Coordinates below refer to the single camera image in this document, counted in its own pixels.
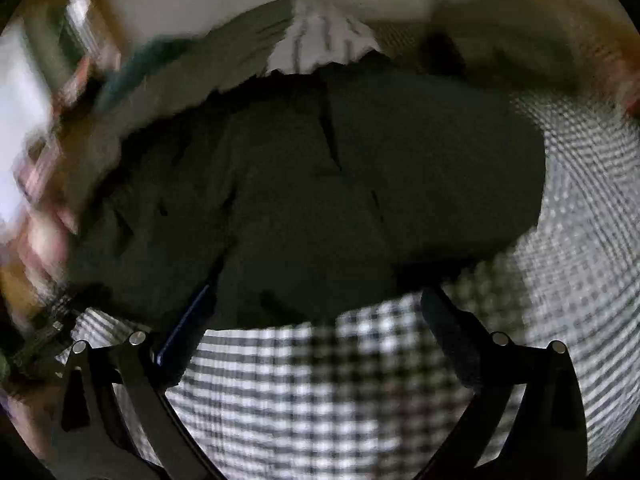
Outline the large black jacket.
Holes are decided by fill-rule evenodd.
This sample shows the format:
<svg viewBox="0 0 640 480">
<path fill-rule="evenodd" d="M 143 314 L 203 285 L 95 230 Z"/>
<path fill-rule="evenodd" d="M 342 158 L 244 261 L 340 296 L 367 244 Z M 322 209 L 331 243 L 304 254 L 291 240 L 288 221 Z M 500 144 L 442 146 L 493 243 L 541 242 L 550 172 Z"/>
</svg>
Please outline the large black jacket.
<svg viewBox="0 0 640 480">
<path fill-rule="evenodd" d="M 503 93 L 383 55 L 254 78 L 93 131 L 66 281 L 154 325 L 205 284 L 215 330 L 323 322 L 454 281 L 538 221 L 544 136 Z"/>
</svg>

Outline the folded grey clothes pile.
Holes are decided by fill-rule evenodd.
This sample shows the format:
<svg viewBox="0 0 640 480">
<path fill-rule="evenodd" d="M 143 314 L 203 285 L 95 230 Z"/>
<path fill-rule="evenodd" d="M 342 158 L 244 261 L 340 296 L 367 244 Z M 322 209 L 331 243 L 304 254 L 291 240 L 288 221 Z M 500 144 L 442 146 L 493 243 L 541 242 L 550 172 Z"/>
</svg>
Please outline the folded grey clothes pile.
<svg viewBox="0 0 640 480">
<path fill-rule="evenodd" d="M 567 31 L 533 0 L 442 0 L 416 55 L 429 74 L 478 88 L 575 93 L 578 61 Z"/>
</svg>

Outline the pink plush teddy bear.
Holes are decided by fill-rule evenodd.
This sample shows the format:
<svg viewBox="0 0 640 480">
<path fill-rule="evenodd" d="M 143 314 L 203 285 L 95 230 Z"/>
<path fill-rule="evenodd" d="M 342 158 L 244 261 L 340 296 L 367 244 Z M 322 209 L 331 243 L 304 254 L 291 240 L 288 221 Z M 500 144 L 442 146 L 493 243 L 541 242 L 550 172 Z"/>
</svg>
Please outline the pink plush teddy bear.
<svg viewBox="0 0 640 480">
<path fill-rule="evenodd" d="M 48 282 L 62 283 L 70 241 L 77 234 L 77 219 L 64 206 L 45 204 L 26 216 L 18 253 L 28 272 Z"/>
</svg>

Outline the black white checkered bedsheet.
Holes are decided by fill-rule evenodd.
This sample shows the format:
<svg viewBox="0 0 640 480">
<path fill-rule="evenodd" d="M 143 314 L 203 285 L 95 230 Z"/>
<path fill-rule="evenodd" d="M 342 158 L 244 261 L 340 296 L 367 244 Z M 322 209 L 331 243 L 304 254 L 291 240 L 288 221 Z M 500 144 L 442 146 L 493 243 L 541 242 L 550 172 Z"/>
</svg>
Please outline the black white checkered bedsheet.
<svg viewBox="0 0 640 480">
<path fill-rule="evenodd" d="M 205 332 L 171 402 L 231 479 L 405 479 L 470 395 L 428 329 L 441 289 L 490 330 L 563 341 L 584 404 L 589 468 L 639 409 L 639 126 L 566 94 L 505 94 L 544 136 L 537 223 L 454 281 L 323 322 Z"/>
</svg>

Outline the teal pillow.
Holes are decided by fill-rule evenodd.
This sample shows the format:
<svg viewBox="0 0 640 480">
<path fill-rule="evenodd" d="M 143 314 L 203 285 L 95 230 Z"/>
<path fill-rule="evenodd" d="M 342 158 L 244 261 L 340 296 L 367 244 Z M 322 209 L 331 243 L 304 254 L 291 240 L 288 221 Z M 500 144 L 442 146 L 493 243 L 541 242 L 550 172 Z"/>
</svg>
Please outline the teal pillow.
<svg viewBox="0 0 640 480">
<path fill-rule="evenodd" d="M 196 41 L 189 36 L 159 36 L 137 48 L 122 67 L 111 72 L 96 99 L 96 110 L 106 113 L 126 98 L 147 76 L 184 55 Z"/>
</svg>

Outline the grey striped duvet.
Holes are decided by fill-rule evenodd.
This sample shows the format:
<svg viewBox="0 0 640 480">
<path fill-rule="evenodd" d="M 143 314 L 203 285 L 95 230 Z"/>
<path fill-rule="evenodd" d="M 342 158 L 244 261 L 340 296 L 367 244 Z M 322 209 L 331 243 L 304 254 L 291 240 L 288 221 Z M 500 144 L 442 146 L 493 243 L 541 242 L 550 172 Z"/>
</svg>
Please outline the grey striped duvet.
<svg viewBox="0 0 640 480">
<path fill-rule="evenodd" d="M 274 0 L 201 36 L 94 125 L 70 173 L 66 196 L 80 211 L 92 189 L 120 157 L 122 140 L 160 116 L 205 101 L 250 78 L 273 72 L 307 75 L 332 63 L 347 65 L 380 47 L 372 29 L 332 0 Z"/>
</svg>

